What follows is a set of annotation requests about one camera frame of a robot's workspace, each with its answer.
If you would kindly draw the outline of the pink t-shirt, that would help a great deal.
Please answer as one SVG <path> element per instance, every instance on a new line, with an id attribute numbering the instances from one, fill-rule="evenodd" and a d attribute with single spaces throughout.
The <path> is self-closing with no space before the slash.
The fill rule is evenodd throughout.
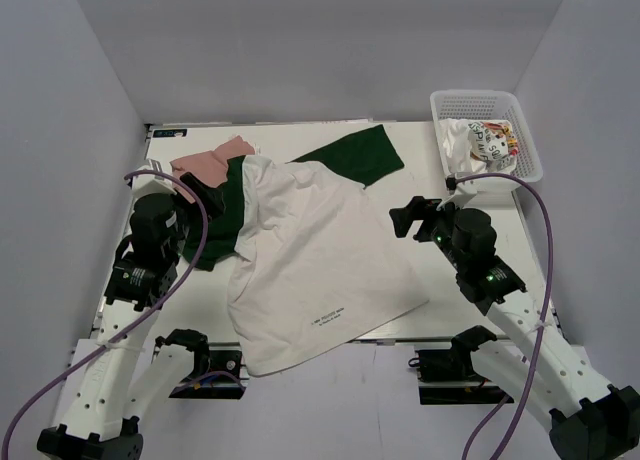
<path id="1" fill-rule="evenodd" d="M 213 197 L 219 194 L 225 204 L 232 205 L 243 190 L 243 158 L 257 152 L 251 143 L 235 136 L 214 150 L 171 160 L 170 166 L 175 178 L 190 173 L 203 184 L 200 190 L 194 187 L 192 190 L 198 192 L 204 204 L 212 203 Z"/>

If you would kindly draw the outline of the white and green t-shirt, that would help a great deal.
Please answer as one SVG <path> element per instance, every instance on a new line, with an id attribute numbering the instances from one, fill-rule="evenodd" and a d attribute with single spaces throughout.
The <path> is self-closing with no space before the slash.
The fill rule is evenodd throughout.
<path id="1" fill-rule="evenodd" d="M 423 281 L 379 217 L 368 188 L 403 162 L 382 126 L 287 163 L 242 163 L 242 194 L 184 257 L 233 262 L 228 314 L 246 367 L 266 376 L 304 363 L 426 303 Z"/>

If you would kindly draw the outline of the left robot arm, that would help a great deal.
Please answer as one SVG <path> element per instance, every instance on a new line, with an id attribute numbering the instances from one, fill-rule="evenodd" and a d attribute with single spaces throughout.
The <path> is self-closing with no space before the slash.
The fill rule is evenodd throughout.
<path id="1" fill-rule="evenodd" d="M 191 173 L 174 178 L 143 170 L 127 180 L 135 195 L 130 232 L 115 250 L 96 349 L 69 369 L 84 372 L 75 399 L 38 438 L 38 451 L 49 459 L 139 458 L 144 420 L 180 381 L 211 364 L 205 334 L 175 329 L 156 339 L 155 363 L 133 378 L 151 327 L 186 280 L 177 267 L 190 222 L 199 215 L 208 228 L 224 211 L 222 196 Z"/>

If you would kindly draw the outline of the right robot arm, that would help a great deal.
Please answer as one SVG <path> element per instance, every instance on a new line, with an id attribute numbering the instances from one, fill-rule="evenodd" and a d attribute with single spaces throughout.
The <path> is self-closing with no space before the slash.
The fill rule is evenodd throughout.
<path id="1" fill-rule="evenodd" d="M 524 281 L 497 255 L 491 218 L 474 208 L 413 198 L 389 212 L 397 237 L 432 242 L 456 271 L 463 296 L 518 349 L 513 354 L 482 326 L 455 336 L 451 355 L 466 371 L 523 404 L 561 459 L 616 459 L 639 444 L 639 395 L 615 387 L 556 329 Z"/>

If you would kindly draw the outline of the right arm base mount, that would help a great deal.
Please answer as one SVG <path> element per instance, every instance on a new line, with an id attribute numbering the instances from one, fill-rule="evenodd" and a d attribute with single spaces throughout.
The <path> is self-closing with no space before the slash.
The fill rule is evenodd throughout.
<path id="1" fill-rule="evenodd" d="M 496 405 L 505 393 L 455 359 L 450 350 L 417 350 L 408 361 L 423 406 Z"/>

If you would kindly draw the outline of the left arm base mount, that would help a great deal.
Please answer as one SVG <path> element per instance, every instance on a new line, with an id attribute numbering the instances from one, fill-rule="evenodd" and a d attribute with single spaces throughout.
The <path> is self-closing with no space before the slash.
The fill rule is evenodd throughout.
<path id="1" fill-rule="evenodd" d="M 240 400 L 249 374 L 238 343 L 210 343 L 208 369 L 201 368 L 178 383 L 171 399 Z"/>

